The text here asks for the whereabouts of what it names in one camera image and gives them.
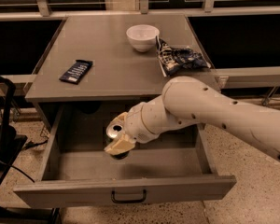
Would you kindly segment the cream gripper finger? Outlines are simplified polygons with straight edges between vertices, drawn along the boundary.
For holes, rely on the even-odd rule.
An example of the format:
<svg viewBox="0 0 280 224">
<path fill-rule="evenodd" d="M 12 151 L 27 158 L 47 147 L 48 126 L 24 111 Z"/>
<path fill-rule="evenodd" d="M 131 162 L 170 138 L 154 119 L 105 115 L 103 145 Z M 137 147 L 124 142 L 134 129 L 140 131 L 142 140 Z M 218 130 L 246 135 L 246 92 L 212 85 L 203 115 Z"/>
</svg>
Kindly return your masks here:
<svg viewBox="0 0 280 224">
<path fill-rule="evenodd" d="M 128 134 L 119 134 L 117 137 L 107 137 L 107 146 L 104 151 L 110 155 L 119 155 L 132 150 L 136 141 Z"/>
<path fill-rule="evenodd" d="M 113 120 L 110 122 L 111 127 L 114 128 L 115 126 L 120 126 L 120 128 L 123 128 L 126 117 L 127 117 L 127 112 L 123 112 L 119 114 L 118 116 L 113 118 Z"/>
</svg>

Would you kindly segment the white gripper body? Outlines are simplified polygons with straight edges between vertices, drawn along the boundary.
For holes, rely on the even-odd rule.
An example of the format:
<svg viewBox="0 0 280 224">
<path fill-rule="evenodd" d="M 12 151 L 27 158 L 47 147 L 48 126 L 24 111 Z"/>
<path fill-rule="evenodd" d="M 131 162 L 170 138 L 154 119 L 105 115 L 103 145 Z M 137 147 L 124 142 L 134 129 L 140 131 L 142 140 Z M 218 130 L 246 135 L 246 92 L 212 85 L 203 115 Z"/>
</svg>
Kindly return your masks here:
<svg viewBox="0 0 280 224">
<path fill-rule="evenodd" d="M 124 121 L 124 131 L 134 142 L 141 144 L 157 139 L 159 136 L 152 133 L 142 119 L 144 103 L 133 106 L 127 113 Z"/>
</svg>

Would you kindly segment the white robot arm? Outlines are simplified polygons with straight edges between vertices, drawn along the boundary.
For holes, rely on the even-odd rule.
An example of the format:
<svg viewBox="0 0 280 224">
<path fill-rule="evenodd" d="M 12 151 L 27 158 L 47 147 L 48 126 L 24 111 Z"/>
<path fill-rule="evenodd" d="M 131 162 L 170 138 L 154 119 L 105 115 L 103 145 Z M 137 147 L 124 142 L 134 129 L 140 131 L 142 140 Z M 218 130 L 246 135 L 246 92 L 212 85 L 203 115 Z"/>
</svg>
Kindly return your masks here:
<svg viewBox="0 0 280 224">
<path fill-rule="evenodd" d="M 107 126 L 110 155 L 162 133 L 204 123 L 216 126 L 280 162 L 280 110 L 229 98 L 194 77 L 175 77 L 160 96 L 133 106 Z"/>
</svg>

